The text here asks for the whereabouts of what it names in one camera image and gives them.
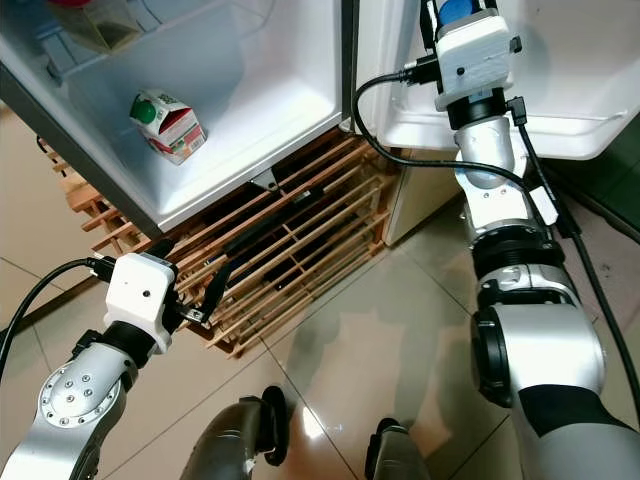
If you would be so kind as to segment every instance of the cable connector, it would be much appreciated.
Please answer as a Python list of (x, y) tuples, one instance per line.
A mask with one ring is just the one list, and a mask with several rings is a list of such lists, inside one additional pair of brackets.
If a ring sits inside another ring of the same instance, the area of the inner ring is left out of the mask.
[(402, 81), (409, 85), (423, 85), (440, 80), (440, 64), (435, 55), (420, 57), (415, 62), (408, 63), (401, 72), (404, 75)]
[(91, 274), (98, 277), (99, 280), (109, 283), (113, 275), (113, 269), (116, 267), (116, 259), (113, 257), (95, 254), (95, 257), (87, 258), (87, 266), (91, 268)]
[(511, 112), (513, 124), (520, 127), (527, 123), (527, 108), (524, 105), (523, 97), (513, 97), (507, 102), (507, 109)]

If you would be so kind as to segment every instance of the black band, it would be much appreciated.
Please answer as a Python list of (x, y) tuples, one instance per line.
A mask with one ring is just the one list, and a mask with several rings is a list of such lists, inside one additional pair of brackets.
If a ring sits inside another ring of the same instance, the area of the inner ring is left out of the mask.
[(576, 423), (629, 428), (613, 417), (591, 390), (566, 385), (537, 385), (518, 394), (524, 414), (539, 437)]
[(147, 332), (125, 322), (113, 322), (100, 342), (122, 350), (133, 359), (138, 368), (146, 365), (149, 352), (156, 344)]
[(504, 101), (504, 90), (494, 88), (491, 96), (481, 100), (470, 101), (470, 97), (464, 97), (449, 104), (449, 124), (452, 130), (460, 130), (469, 123), (478, 122), (485, 118), (502, 116), (507, 113)]

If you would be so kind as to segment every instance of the tiled floor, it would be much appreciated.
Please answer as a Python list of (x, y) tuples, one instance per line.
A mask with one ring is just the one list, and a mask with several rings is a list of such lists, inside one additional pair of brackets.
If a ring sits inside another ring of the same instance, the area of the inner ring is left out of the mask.
[[(484, 401), (471, 383), (475, 279), (458, 211), (444, 211), (360, 268), (240, 360), (204, 350), (189, 333), (177, 335), (170, 353), (154, 358), (130, 392), (104, 444), (99, 478), (178, 478), (221, 409), (275, 383), (294, 406), (291, 448), (278, 469), (260, 459), (256, 479), (363, 479), (369, 434), (387, 415), (410, 428), (435, 480), (520, 479), (508, 412)], [(608, 267), (605, 285), (640, 358), (638, 299), (625, 293), (640, 278), (640, 263), (630, 262), (640, 258), (640, 247), (624, 243), (609, 251), (618, 234), (578, 213), (596, 265), (601, 272)], [(93, 288), (17, 338), (0, 390), (2, 464), (28, 428), (51, 367), (68, 358), (87, 328), (101, 328), (105, 291)], [(583, 292), (595, 318), (589, 295)], [(595, 325), (609, 352), (605, 404), (635, 424), (611, 337), (604, 322)]]

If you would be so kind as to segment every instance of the open refrigerator door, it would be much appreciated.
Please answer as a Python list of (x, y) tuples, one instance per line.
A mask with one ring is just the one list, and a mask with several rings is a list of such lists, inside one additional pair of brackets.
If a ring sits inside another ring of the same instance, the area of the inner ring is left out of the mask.
[[(595, 157), (640, 111), (640, 2), (517, 0), (498, 2), (498, 8), (523, 46), (513, 58), (514, 87), (505, 96), (527, 102), (537, 152)], [(419, 9), (419, 0), (360, 2), (358, 85), (426, 54)], [(384, 145), (454, 149), (436, 95), (435, 84), (383, 85), (363, 97), (361, 111)], [(512, 136), (518, 136), (515, 128)]]

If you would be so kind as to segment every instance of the floor tile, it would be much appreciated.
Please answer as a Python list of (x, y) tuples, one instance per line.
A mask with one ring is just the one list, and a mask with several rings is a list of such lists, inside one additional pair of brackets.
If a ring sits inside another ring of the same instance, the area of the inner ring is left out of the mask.
[[(0, 330), (4, 329), (22, 302), (40, 279), (0, 258)], [(35, 298), (29, 312), (60, 295), (63, 290), (48, 285)]]
[[(10, 111), (0, 115), (0, 158), (0, 256), (43, 277), (61, 263), (91, 255), (103, 229), (82, 230), (89, 217), (69, 208), (62, 176), (52, 171), (35, 132)], [(89, 275), (87, 268), (76, 268), (53, 284), (66, 290)]]
[(32, 327), (13, 340), (0, 388), (0, 472), (33, 423), (49, 369)]
[(507, 418), (451, 480), (521, 480), (518, 440)]
[(419, 227), (399, 248), (447, 290), (469, 313), (476, 309), (477, 279), (469, 251), (462, 201)]
[(389, 249), (383, 249), (379, 252), (375, 257), (370, 259), (364, 265), (361, 265), (352, 273), (347, 275), (345, 278), (340, 280), (336, 285), (327, 290), (320, 298), (315, 300), (311, 305), (302, 310), (300, 313), (292, 317), (291, 319), (285, 321), (282, 325), (279, 325), (277, 328), (273, 330), (269, 330), (266, 334), (262, 335), (262, 340), (266, 343), (267, 346), (273, 345), (282, 337), (284, 337), (291, 330), (296, 328), (302, 322), (304, 322), (307, 318), (311, 317), (315, 312), (320, 310), (327, 302), (329, 302), (332, 298), (342, 292), (345, 288), (355, 282), (358, 278), (368, 272), (371, 268), (377, 265), (382, 259), (384, 259), (387, 255), (389, 255)]
[[(64, 363), (87, 329), (104, 331), (106, 289), (106, 285), (93, 287), (36, 325), (50, 365)], [(126, 461), (264, 351), (258, 344), (240, 359), (227, 359), (220, 350), (205, 349), (189, 331), (174, 335), (169, 353), (151, 358), (129, 392), (122, 420), (102, 450), (103, 472)]]
[(290, 423), (291, 442), (287, 459), (280, 467), (269, 466), (262, 456), (257, 458), (254, 480), (276, 479), (353, 479), (353, 475), (323, 433), (322, 427), (286, 380), (270, 354), (261, 356), (247, 369), (209, 397), (192, 412), (169, 428), (162, 436), (116, 470), (109, 480), (153, 478), (174, 480), (180, 477), (200, 433), (222, 409), (239, 397), (261, 395), (268, 385), (283, 387), (293, 407)]
[(472, 385), (468, 319), (397, 250), (271, 350), (360, 478), (369, 435), (391, 415), (439, 480), (506, 415)]

